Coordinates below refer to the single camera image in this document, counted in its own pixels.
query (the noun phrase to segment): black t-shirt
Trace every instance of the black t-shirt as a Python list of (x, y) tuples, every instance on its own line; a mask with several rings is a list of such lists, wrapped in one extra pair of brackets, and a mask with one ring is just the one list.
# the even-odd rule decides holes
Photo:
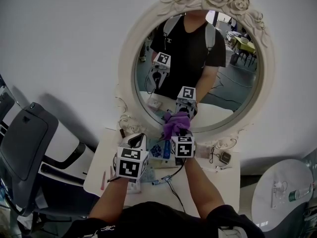
[(239, 216), (231, 206), (222, 205), (202, 220), (156, 202), (141, 203), (124, 209), (118, 222), (99, 219), (75, 221), (64, 238), (157, 237), (158, 235), (187, 237), (188, 234), (217, 238), (219, 227), (241, 227), (248, 238), (264, 238), (262, 231), (245, 215)]
[(182, 16), (166, 38), (163, 35), (165, 23), (158, 27), (151, 48), (171, 56), (170, 74), (155, 93), (176, 100), (182, 86), (196, 87), (204, 65), (225, 67), (226, 48), (222, 35), (216, 30), (214, 46), (208, 54), (205, 38), (207, 21), (194, 32), (187, 33)]

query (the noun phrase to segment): ornate mirror frame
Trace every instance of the ornate mirror frame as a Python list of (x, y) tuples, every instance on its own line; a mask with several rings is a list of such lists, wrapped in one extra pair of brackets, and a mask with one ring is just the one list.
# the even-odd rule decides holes
[(138, 98), (135, 85), (135, 65), (141, 45), (150, 32), (168, 18), (190, 10), (215, 10), (236, 19), (250, 34), (258, 59), (257, 75), (246, 101), (225, 120), (216, 124), (194, 128), (192, 132), (197, 141), (235, 142), (238, 132), (250, 124), (269, 95), (275, 70), (275, 59), (268, 30), (262, 13), (253, 9), (250, 0), (160, 0), (149, 8), (134, 24), (123, 45), (119, 58), (119, 100), (124, 102), (123, 115), (119, 125), (128, 132), (147, 132), (159, 136), (162, 125), (149, 114)]

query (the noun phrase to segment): backpack strap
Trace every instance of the backpack strap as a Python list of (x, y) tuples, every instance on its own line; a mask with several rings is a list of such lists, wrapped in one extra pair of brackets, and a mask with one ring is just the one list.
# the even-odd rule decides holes
[(182, 15), (175, 16), (175, 17), (169, 18), (166, 21), (164, 28), (163, 28), (165, 38), (171, 33), (171, 31), (173, 30), (174, 26), (177, 24), (177, 22), (179, 21), (181, 16)]
[(233, 227), (230, 230), (218, 229), (219, 238), (248, 238), (247, 233), (241, 227)]
[(205, 29), (205, 40), (206, 40), (206, 47), (208, 49), (208, 54), (211, 51), (212, 47), (214, 46), (216, 36), (216, 29), (215, 27), (208, 23)]

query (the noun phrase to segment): mirror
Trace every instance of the mirror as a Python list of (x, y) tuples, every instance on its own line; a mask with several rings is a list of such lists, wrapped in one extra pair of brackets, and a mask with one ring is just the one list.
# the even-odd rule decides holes
[(197, 102), (185, 98), (193, 107), (191, 128), (210, 126), (248, 100), (257, 64), (255, 45), (239, 22), (216, 11), (189, 11), (164, 21), (144, 40), (135, 65), (137, 95), (164, 124), (164, 113), (179, 111), (179, 94), (188, 91)]

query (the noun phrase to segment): yellow table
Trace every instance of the yellow table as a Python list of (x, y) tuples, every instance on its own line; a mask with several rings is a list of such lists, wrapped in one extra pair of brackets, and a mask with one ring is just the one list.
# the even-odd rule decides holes
[(236, 39), (236, 43), (234, 45), (237, 44), (237, 42), (239, 42), (240, 44), (240, 48), (241, 50), (246, 50), (249, 53), (253, 54), (254, 51), (256, 50), (256, 48), (254, 47), (254, 44), (252, 42), (248, 42), (247, 44), (241, 42), (241, 38), (239, 37), (234, 37)]

